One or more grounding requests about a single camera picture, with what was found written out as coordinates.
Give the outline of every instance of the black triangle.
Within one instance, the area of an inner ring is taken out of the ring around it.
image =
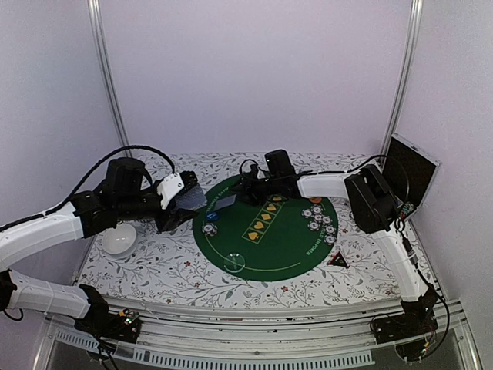
[[[337,254],[332,257],[329,264],[332,264],[333,266],[349,268],[349,264],[347,264],[346,260],[344,260],[344,257],[340,251],[338,251]]]

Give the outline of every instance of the orange chip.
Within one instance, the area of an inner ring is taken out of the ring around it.
[[[322,203],[322,198],[320,197],[310,198],[310,202],[315,204],[320,204]]]

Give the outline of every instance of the blue poker chip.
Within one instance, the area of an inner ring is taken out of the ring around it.
[[[219,214],[217,214],[217,212],[214,211],[207,212],[206,219],[211,222],[217,221],[219,220]]]

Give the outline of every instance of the yellow spade symbol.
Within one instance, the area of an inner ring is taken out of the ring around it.
[[[248,237],[254,241],[255,239],[259,238],[259,233],[248,233]]]

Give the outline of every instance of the poker chip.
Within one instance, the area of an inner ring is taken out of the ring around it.
[[[308,228],[312,231],[317,231],[318,229],[320,229],[320,224],[316,221],[311,221],[308,224]]]
[[[312,218],[313,217],[313,212],[311,210],[302,210],[301,211],[301,214],[303,215],[303,217],[305,218]]]
[[[325,241],[325,243],[327,243],[327,244],[333,244],[333,243],[335,243],[336,238],[335,238],[335,237],[333,237],[332,235],[327,235],[327,236],[324,238],[324,241]]]
[[[334,227],[332,227],[332,226],[327,226],[327,227],[325,227],[325,232],[327,234],[333,234],[333,233],[336,232],[336,229]]]
[[[202,226],[202,232],[208,237],[213,237],[217,234],[217,226],[215,224],[205,224]]]
[[[217,220],[219,220],[219,214],[217,214],[217,212],[214,212],[214,211],[207,212],[206,219],[208,221],[212,221],[212,222],[217,221]]]
[[[311,206],[311,211],[314,214],[322,214],[322,212],[324,212],[324,209],[322,208],[322,206],[314,204],[313,206]]]

